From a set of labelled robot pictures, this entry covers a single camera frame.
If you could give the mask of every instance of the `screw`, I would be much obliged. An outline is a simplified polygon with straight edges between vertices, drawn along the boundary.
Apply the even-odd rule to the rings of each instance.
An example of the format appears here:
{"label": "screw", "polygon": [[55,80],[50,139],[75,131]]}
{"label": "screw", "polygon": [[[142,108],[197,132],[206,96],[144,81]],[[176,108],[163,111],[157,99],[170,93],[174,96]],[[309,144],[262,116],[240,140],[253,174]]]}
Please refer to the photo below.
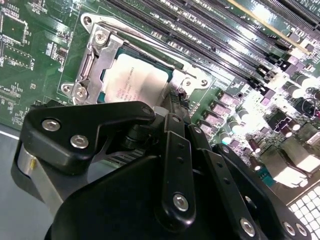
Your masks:
{"label": "screw", "polygon": [[68,85],[64,85],[64,86],[62,87],[62,89],[63,89],[63,91],[64,91],[65,93],[69,93],[69,92],[71,91],[70,86],[68,86]]}
{"label": "screw", "polygon": [[173,118],[173,120],[175,120],[177,123],[180,123],[180,119],[179,119],[177,116],[173,116],[172,118]]}
{"label": "screw", "polygon": [[146,114],[152,114],[152,111],[151,111],[151,109],[150,109],[149,107],[144,106],[144,107],[142,107],[142,110],[143,110]]}
{"label": "screw", "polygon": [[77,91],[76,94],[80,97],[80,98],[83,98],[84,97],[84,93],[80,90],[80,91]]}
{"label": "screw", "polygon": [[173,203],[181,212],[185,212],[189,208],[187,199],[181,194],[176,194],[173,196]]}
{"label": "screw", "polygon": [[294,230],[294,228],[289,224],[287,223],[286,221],[283,222],[283,226],[285,228],[285,230],[292,236],[295,236],[296,235],[296,232]]}
{"label": "screw", "polygon": [[225,153],[227,153],[227,154],[229,153],[229,149],[226,148],[225,146],[222,147],[222,150],[223,150]]}
{"label": "screw", "polygon": [[94,36],[94,41],[98,45],[103,45],[107,42],[107,35],[101,30],[96,31],[95,36]]}
{"label": "screw", "polygon": [[77,149],[85,149],[89,145],[89,141],[85,136],[82,135],[74,135],[70,139],[70,143]]}
{"label": "screw", "polygon": [[82,99],[87,97],[87,90],[84,87],[79,87],[76,91],[76,95]]}
{"label": "screw", "polygon": [[198,134],[201,134],[202,131],[200,128],[198,128],[197,126],[194,127],[194,130],[198,133]]}
{"label": "screw", "polygon": [[84,22],[84,24],[87,25],[87,26],[90,26],[90,25],[92,24],[92,20],[91,20],[91,18],[88,17],[88,16],[85,16],[85,17],[83,18],[83,22]]}
{"label": "screw", "polygon": [[254,237],[256,235],[256,231],[254,226],[245,218],[240,219],[240,224],[242,229],[248,234],[250,237]]}
{"label": "screw", "polygon": [[47,119],[42,122],[42,127],[49,132],[56,132],[60,129],[61,125],[54,119]]}
{"label": "screw", "polygon": [[296,227],[298,228],[299,232],[303,235],[303,236],[307,236],[307,231],[305,230],[305,228],[303,226],[301,226],[299,223],[295,224]]}

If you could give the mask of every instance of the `mounting screw hole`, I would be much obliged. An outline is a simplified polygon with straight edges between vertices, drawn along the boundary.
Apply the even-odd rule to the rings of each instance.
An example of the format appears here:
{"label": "mounting screw hole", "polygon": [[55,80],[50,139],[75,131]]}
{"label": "mounting screw hole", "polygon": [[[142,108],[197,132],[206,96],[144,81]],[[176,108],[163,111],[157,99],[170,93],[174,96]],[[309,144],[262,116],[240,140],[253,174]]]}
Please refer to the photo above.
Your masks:
{"label": "mounting screw hole", "polygon": [[245,95],[244,95],[242,92],[238,92],[238,93],[236,94],[236,97],[237,97],[238,99],[242,99],[244,96],[245,96]]}
{"label": "mounting screw hole", "polygon": [[88,17],[88,16],[85,16],[85,17],[83,18],[83,22],[84,22],[84,24],[85,24],[86,26],[90,26],[90,25],[92,24],[92,20],[91,20],[91,18]]}
{"label": "mounting screw hole", "polygon": [[225,178],[223,179],[223,181],[225,182],[225,184],[230,185],[230,181],[229,181],[228,178],[225,177]]}
{"label": "mounting screw hole", "polygon": [[205,87],[207,85],[208,85],[208,81],[207,80],[204,79],[204,80],[201,81],[201,86]]}

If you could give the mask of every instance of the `green circuit board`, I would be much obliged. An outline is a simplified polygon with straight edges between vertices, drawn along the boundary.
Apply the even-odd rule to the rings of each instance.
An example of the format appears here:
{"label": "green circuit board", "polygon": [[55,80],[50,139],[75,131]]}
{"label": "green circuit board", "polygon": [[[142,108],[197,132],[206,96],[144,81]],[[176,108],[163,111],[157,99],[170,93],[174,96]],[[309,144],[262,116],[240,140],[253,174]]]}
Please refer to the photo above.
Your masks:
{"label": "green circuit board", "polygon": [[[134,6],[138,11],[153,15],[152,9],[140,4],[139,1],[126,0],[125,2]],[[254,11],[257,4],[248,0],[238,1],[249,10]],[[225,21],[230,26],[245,31],[245,29],[235,20],[228,18],[223,12],[214,9],[204,2],[194,1],[204,11]],[[246,16],[236,7],[231,7],[238,16]],[[183,14],[183,9],[179,8],[177,13]],[[95,0],[22,0],[22,1],[1,1],[0,12],[0,122],[15,129],[20,129],[25,114],[29,111],[30,105],[35,102],[46,103],[49,100],[57,100],[64,105],[71,102],[60,91],[61,83],[74,82],[83,52],[88,41],[89,34],[85,31],[79,21],[83,13],[95,13],[105,16],[116,17],[123,22],[134,26],[148,34],[153,34],[152,29],[143,28],[140,22],[135,22],[123,12],[117,11],[106,1]],[[165,21],[166,16],[158,21]],[[269,21],[281,32],[287,33],[291,30],[289,23],[282,17],[273,15]],[[232,39],[226,34],[205,26],[209,32],[216,35],[221,41],[230,43]],[[158,38],[164,43],[166,36]],[[252,39],[270,52],[281,54],[279,50],[268,44],[264,39],[252,34]],[[308,74],[318,77],[320,66],[319,59],[314,57],[319,53],[318,46],[313,51],[312,56],[306,57],[307,63],[311,62],[314,66],[313,72]],[[245,54],[251,55],[257,62],[264,62],[260,56],[250,52],[250,49],[241,49]],[[223,52],[216,51],[216,55],[224,57]],[[237,65],[241,70],[248,74],[253,74],[251,69],[246,66]],[[198,90],[191,96],[191,107],[195,107],[202,102],[212,101],[210,96],[214,95],[218,89],[226,90],[231,94],[242,91],[244,85],[238,84],[241,81],[227,73],[218,72],[219,75],[212,76],[211,88]],[[199,119],[201,109],[195,111],[195,121]]]}
{"label": "green circuit board", "polygon": [[[266,141],[262,153],[270,145],[278,146],[284,140],[282,135],[259,131],[267,126],[266,116],[281,109],[301,124],[308,119],[293,108],[294,99],[283,89],[267,106],[259,104],[261,95],[245,79],[262,81],[257,73],[259,65],[276,71],[266,55],[282,56],[287,50],[275,44],[281,40],[305,65],[300,73],[317,80],[319,41],[298,23],[281,16],[278,9],[267,7],[266,0],[187,2],[190,7],[183,0],[0,0],[0,124],[20,130],[31,105],[50,100],[72,104],[61,91],[61,84],[75,82],[90,36],[80,19],[82,14],[92,13],[116,18],[209,70],[210,86],[196,89],[189,98],[194,124],[204,119],[222,91],[235,98],[242,95],[237,104],[229,106],[231,113],[223,115],[223,122],[214,127],[224,128],[239,142],[234,151],[244,159],[251,154],[243,151],[248,135]],[[319,15],[320,3],[301,4]],[[157,31],[157,26],[170,34]],[[298,37],[293,45],[288,44],[290,34]],[[302,44],[312,45],[312,51],[303,49]],[[239,106],[250,110],[255,119],[243,133],[233,134],[226,123]],[[208,140],[211,144],[220,142],[215,134]]]}

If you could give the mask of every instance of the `black ram slot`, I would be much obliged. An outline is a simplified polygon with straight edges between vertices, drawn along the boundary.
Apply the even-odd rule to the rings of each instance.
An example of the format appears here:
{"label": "black ram slot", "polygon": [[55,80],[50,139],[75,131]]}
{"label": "black ram slot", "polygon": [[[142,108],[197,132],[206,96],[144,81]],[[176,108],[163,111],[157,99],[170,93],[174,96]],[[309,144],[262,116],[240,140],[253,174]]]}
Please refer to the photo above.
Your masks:
{"label": "black ram slot", "polygon": [[[172,0],[173,4],[179,6],[180,8],[184,9],[184,4],[179,3],[178,1]],[[245,42],[246,47],[257,54],[260,57],[263,57],[264,53],[270,53],[270,51],[257,43],[256,41],[247,38],[245,35],[243,35],[238,29],[235,27],[229,25],[227,22],[222,21],[220,18],[215,16],[214,14],[210,13],[208,10],[202,8],[198,4],[194,4],[189,10],[185,10],[186,12],[189,12],[193,16],[195,16],[197,19],[199,19],[201,22],[205,23],[206,25],[210,26],[213,29],[216,29],[220,31],[223,29],[224,32],[226,32],[226,35],[236,35],[237,37],[242,38],[241,42]]]}
{"label": "black ram slot", "polygon": [[[209,36],[210,40],[214,40],[217,44],[220,44],[220,47],[226,49],[228,51],[228,49],[232,49],[232,46],[225,46],[225,42],[223,42],[220,38],[216,37],[215,35],[213,35],[211,32],[205,30],[204,28],[201,28],[199,25],[195,24],[194,22],[190,21],[188,18],[183,18],[181,15],[179,15],[178,13],[176,13],[174,10],[172,10],[171,8],[167,7],[165,4],[162,4],[158,1],[153,1],[152,3],[147,1],[147,0],[142,0],[144,2],[145,5],[148,6],[157,6],[157,10],[161,12],[161,9],[165,10],[166,12],[170,13],[175,19],[179,19],[179,22],[182,23],[183,21],[185,21],[187,23],[187,27],[189,28],[193,28],[195,29],[197,32],[199,32],[201,35],[204,35],[205,38],[207,38],[207,36]],[[198,14],[197,12],[192,12],[191,10],[189,11],[192,15],[194,15],[195,17],[197,17],[199,20],[201,20],[202,22],[206,23],[208,26],[210,26],[211,28],[217,30],[218,32],[224,34],[225,36],[229,37],[230,39],[238,42],[238,43],[242,43],[244,45],[245,48],[249,49],[251,52],[255,53],[257,56],[264,58],[265,57],[265,51],[268,52],[267,49],[265,49],[265,51],[255,47],[252,43],[250,43],[249,41],[247,41],[247,39],[242,38],[242,36],[235,36],[235,34],[230,31],[227,27],[221,25],[221,22],[218,22],[216,19],[216,23],[215,21],[210,21],[208,19],[206,19],[205,17],[202,17],[200,14]],[[250,58],[248,58],[247,55],[243,54],[242,52],[238,52],[238,54],[240,56],[242,56],[242,58],[244,59],[248,59],[249,61],[251,61]]]}
{"label": "black ram slot", "polygon": [[275,11],[277,14],[288,20],[294,26],[300,28],[306,34],[309,34],[314,39],[320,39],[320,31],[317,29],[317,24],[313,21],[307,21],[306,18],[301,18],[294,12],[292,12],[289,8],[282,5],[277,0],[257,0],[257,2],[262,3],[266,7]]}
{"label": "black ram slot", "polygon": [[309,9],[305,8],[303,5],[298,3],[295,0],[278,0],[287,8],[291,9],[295,14],[299,15],[302,18],[309,18],[310,21],[313,21],[316,25],[320,23],[320,17],[315,15]]}
{"label": "black ram slot", "polygon": [[175,40],[175,42],[178,45],[190,50],[190,52],[192,52],[194,55],[207,61],[208,63],[215,64],[217,67],[225,70],[227,73],[231,74],[232,76],[237,77],[237,79],[241,81],[247,81],[248,79],[250,79],[251,76],[246,72],[244,72],[243,70],[239,69],[238,67],[235,67],[234,65],[230,65],[224,59],[222,59],[221,57],[218,57],[217,55],[214,56],[212,52],[194,44],[194,42],[190,41],[185,37],[175,37],[174,34],[176,34],[176,32],[172,31],[166,25],[156,22],[149,15],[138,11],[137,9],[127,4],[126,2],[122,0],[101,0],[101,1],[105,5],[116,9],[120,13],[123,13],[133,18],[136,22],[141,23],[142,25],[145,25],[150,29],[153,29],[155,32],[158,32],[164,36],[172,36],[172,38]]}
{"label": "black ram slot", "polygon": [[[252,26],[251,24],[249,24],[246,21],[244,21],[242,18],[240,18],[237,15],[235,15],[233,12],[228,11],[226,9],[226,6],[224,4],[222,4],[221,2],[219,2],[217,0],[211,0],[210,3],[211,3],[211,6],[214,9],[218,10],[220,13],[223,13],[228,18],[234,20],[235,22],[240,24],[242,27],[246,28],[248,31],[250,31],[253,34],[257,35],[258,37],[262,38],[263,40],[265,40],[271,46],[273,46],[275,48],[277,47],[276,46],[276,40],[274,40],[273,38],[268,37],[266,34],[264,34],[263,32],[259,31],[254,26]],[[202,9],[201,6],[199,6],[197,4],[195,4],[194,7],[199,9],[199,10]]]}
{"label": "black ram slot", "polygon": [[[234,58],[238,62],[240,62],[244,67],[251,70],[252,72],[255,72],[257,67],[260,65],[258,61],[255,59],[249,57],[246,54],[243,54],[242,52],[237,51],[234,47],[231,45],[226,46],[226,43],[222,41],[217,36],[213,35],[211,32],[201,28],[199,25],[194,24],[192,21],[186,19],[188,22],[187,25],[182,24],[183,19],[180,19],[179,22],[176,21],[177,18],[181,18],[179,14],[177,14],[175,11],[171,10],[170,8],[164,6],[160,2],[153,2],[152,5],[158,5],[157,7],[163,9],[162,7],[165,7],[166,13],[162,12],[159,8],[155,9],[151,4],[149,4],[145,0],[141,0],[141,2],[144,2],[148,8],[152,9],[155,13],[160,15],[165,15],[170,21],[172,21],[175,24],[178,24],[180,27],[184,28],[188,33],[191,33],[193,36],[196,36],[198,39],[200,39],[203,42],[209,43],[212,47],[216,48],[220,52],[228,55],[231,58]],[[259,54],[261,58],[264,58],[265,56],[263,54]]]}

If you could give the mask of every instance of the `surface mount component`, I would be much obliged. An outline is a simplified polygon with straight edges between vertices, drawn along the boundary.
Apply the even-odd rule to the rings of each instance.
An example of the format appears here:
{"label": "surface mount component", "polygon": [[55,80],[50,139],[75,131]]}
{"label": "surface mount component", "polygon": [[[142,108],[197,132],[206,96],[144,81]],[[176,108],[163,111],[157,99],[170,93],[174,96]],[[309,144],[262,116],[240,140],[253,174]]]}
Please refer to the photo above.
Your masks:
{"label": "surface mount component", "polygon": [[272,178],[283,185],[296,188],[308,183],[307,176],[292,167],[288,163],[290,159],[273,145],[261,155],[261,160]]}
{"label": "surface mount component", "polygon": [[281,147],[299,169],[312,173],[320,166],[320,151],[305,142],[297,140],[294,136],[282,142]]}
{"label": "surface mount component", "polygon": [[286,138],[292,136],[292,131],[297,131],[300,129],[300,125],[295,120],[293,120],[291,117],[287,116],[280,110],[278,110],[278,112],[273,115],[267,121],[267,123],[273,131],[275,131],[276,133],[281,132]]}
{"label": "surface mount component", "polygon": [[160,49],[167,50],[166,47],[115,19],[84,13],[81,23],[90,38],[78,76],[75,83],[61,85],[73,104],[141,101],[154,107],[162,103],[169,91],[176,90],[189,97],[195,89],[210,85],[210,80],[203,84],[203,79],[184,71],[188,64],[146,42]]}
{"label": "surface mount component", "polygon": [[297,136],[307,144],[311,146],[318,146],[320,142],[320,131],[313,126],[310,122],[307,122],[301,127]]}

